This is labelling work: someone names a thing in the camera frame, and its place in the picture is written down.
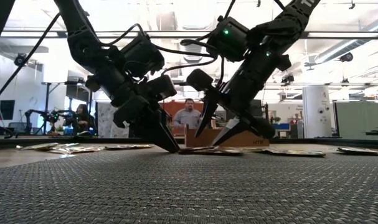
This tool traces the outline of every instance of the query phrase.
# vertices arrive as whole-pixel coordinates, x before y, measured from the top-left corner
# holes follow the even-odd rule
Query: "gray shirt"
[[[178,127],[179,124],[188,124],[189,129],[197,129],[199,125],[200,115],[200,111],[197,111],[195,109],[193,109],[192,111],[181,109],[175,114],[174,125],[175,127]]]

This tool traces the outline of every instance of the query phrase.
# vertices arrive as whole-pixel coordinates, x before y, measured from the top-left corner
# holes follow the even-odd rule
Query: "ceiling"
[[[198,36],[204,31],[212,30],[216,26],[216,19],[224,15],[230,1],[225,0],[91,0],[80,1],[80,4],[89,13],[89,20],[93,28],[101,37],[102,42],[109,42],[117,38],[121,32],[135,23],[142,25],[144,30],[150,31],[152,42],[169,49],[190,50],[200,52],[200,48],[185,49],[179,45],[182,36]],[[368,32],[378,31],[378,0],[353,0],[356,6],[351,6],[350,0],[321,0],[314,10],[308,31],[329,32]],[[272,20],[281,12],[281,9],[272,0],[261,0],[260,7],[257,1],[236,1],[230,16],[248,28]],[[45,30],[52,18],[58,13],[53,0],[18,0],[6,24],[0,42],[0,53],[13,56],[20,51],[29,51],[34,46],[40,32]],[[71,70],[82,74],[87,72],[77,65],[69,54],[67,41],[57,37],[56,31],[64,31],[65,26],[59,19],[52,28],[52,33],[43,41],[39,53],[33,59],[47,62],[49,59],[63,58]],[[117,46],[125,46],[131,39],[123,39]],[[351,52],[352,62],[339,62],[336,59]],[[378,82],[378,40],[368,43],[358,43],[350,40],[308,39],[299,40],[287,53],[293,66],[285,72],[275,71],[268,83],[281,82],[281,77],[293,74],[295,82],[299,83],[329,83],[340,82],[348,78],[352,83]],[[163,53],[166,67],[187,63],[188,57]],[[219,77],[220,62],[202,67],[214,78]],[[239,63],[227,63],[225,79],[229,79],[238,68]],[[173,79],[185,80],[193,68],[183,69],[171,73]],[[341,96],[342,92],[355,93],[361,88],[351,90],[341,87],[331,87],[331,94]],[[301,93],[301,86],[297,88],[270,87],[257,98],[278,99],[278,93]]]

